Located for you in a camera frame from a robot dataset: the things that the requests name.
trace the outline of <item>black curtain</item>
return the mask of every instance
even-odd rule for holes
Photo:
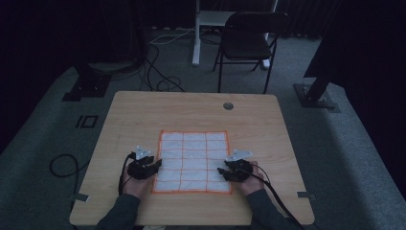
[[[344,0],[304,75],[317,78],[316,82],[333,82],[345,88],[403,196],[406,196],[405,25],[404,1]]]

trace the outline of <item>sleeve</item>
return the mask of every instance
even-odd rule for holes
[[[253,212],[251,229],[298,229],[295,223],[289,221],[278,211],[264,189],[253,192],[246,198]]]
[[[99,221],[96,230],[132,229],[140,203],[141,200],[134,195],[120,195],[113,208]]]

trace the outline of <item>black chair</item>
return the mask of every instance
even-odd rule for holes
[[[287,27],[288,22],[289,17],[284,12],[241,11],[233,13],[227,19],[222,32],[220,46],[213,67],[214,71],[217,64],[220,65],[217,93],[220,92],[223,64],[255,63],[256,65],[252,70],[254,71],[262,60],[270,59],[266,83],[263,89],[263,94],[265,94],[277,50],[277,40]],[[266,33],[272,36],[269,44],[265,39]],[[224,62],[224,57],[228,60],[234,60],[234,62]]]

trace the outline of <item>black cable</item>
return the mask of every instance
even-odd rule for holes
[[[149,61],[149,60],[146,58],[146,61],[148,62],[149,67],[148,67],[148,70],[147,70],[147,81],[144,79],[144,83],[149,87],[149,90],[150,90],[150,91],[170,91],[171,89],[178,88],[178,89],[180,89],[182,92],[185,92],[185,90],[180,86],[181,80],[180,80],[179,78],[176,78],[176,77],[166,77],[165,75],[163,75],[163,74],[154,66],[154,63],[155,63],[156,59],[159,57],[159,48],[156,47],[156,46],[154,46],[154,45],[151,45],[151,44],[149,44],[149,45],[150,45],[151,47],[153,47],[153,48],[156,50],[156,52],[157,52],[156,56],[153,58],[152,61]],[[162,78],[162,80],[158,81],[158,83],[157,83],[157,85],[156,85],[155,88],[152,86],[152,83],[151,83],[151,81],[150,81],[150,71],[151,71],[152,69],[154,69],[154,70],[159,74],[159,76],[161,76],[161,78]],[[169,82],[174,85],[172,88],[169,88]],[[163,83],[167,85],[167,89],[166,89],[166,90],[163,90],[163,89],[160,87],[160,85],[162,85]]]
[[[257,166],[257,167],[260,168],[260,169],[265,173],[266,177],[268,177],[268,175],[266,174],[266,172],[265,172],[261,167],[259,167],[259,166]],[[274,190],[274,188],[271,186],[271,183],[270,183],[269,181],[265,181],[264,179],[260,178],[259,176],[254,175],[254,174],[252,174],[252,173],[250,173],[250,172],[247,172],[247,171],[245,171],[245,170],[242,170],[242,169],[237,169],[237,170],[238,170],[238,171],[241,171],[241,172],[244,172],[244,173],[248,173],[248,174],[250,174],[251,176],[253,176],[253,177],[255,177],[256,179],[258,179],[259,181],[262,181],[262,182],[266,185],[266,187],[268,187],[268,189],[272,192],[274,198],[277,200],[277,202],[278,202],[278,204],[281,206],[281,208],[287,213],[287,215],[295,222],[295,224],[296,224],[300,229],[305,230],[304,227],[298,222],[298,220],[297,220],[295,217],[293,217],[293,215],[289,212],[289,210],[287,210],[287,208],[284,206],[282,200],[280,199],[280,197],[278,196],[278,194],[277,194],[277,192]]]
[[[70,157],[72,160],[74,160],[74,162],[75,162],[75,171],[74,171],[74,172],[69,172],[69,173],[66,173],[66,174],[59,174],[59,173],[56,173],[56,172],[54,171],[54,163],[57,161],[57,159],[59,159],[59,158],[61,158],[61,157],[64,157],[64,156]],[[75,176],[75,186],[74,186],[74,192],[73,192],[73,194],[75,195],[75,194],[77,193],[77,191],[78,191],[79,173],[80,173],[81,170],[83,170],[85,167],[87,167],[87,166],[89,165],[89,163],[90,163],[90,161],[86,162],[83,166],[79,167],[78,159],[77,159],[75,156],[73,156],[73,155],[71,155],[71,154],[61,154],[61,155],[55,157],[55,158],[50,162],[49,169],[50,169],[50,172],[51,172],[52,175],[54,175],[54,176],[56,176],[56,177],[59,177],[59,178],[65,178],[65,177],[69,177],[69,176],[74,175],[74,176]],[[75,205],[75,201],[72,200],[72,201],[71,201],[71,212],[72,212],[72,210],[74,209],[74,205]],[[74,229],[78,229],[77,226],[75,226],[75,225],[73,225],[73,224],[72,224],[72,227],[73,227]]]

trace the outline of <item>desk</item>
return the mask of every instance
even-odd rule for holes
[[[232,103],[234,108],[226,110],[224,103]],[[254,154],[247,160],[256,160],[265,169],[298,221],[314,221],[309,200],[297,196],[305,185],[274,96],[124,91],[116,94],[104,122],[79,191],[89,199],[76,201],[70,217],[73,224],[96,225],[106,215],[118,195],[125,157],[137,145],[155,154],[163,129],[227,130],[230,148]],[[231,195],[147,194],[137,224],[249,225],[251,215],[237,190]]]

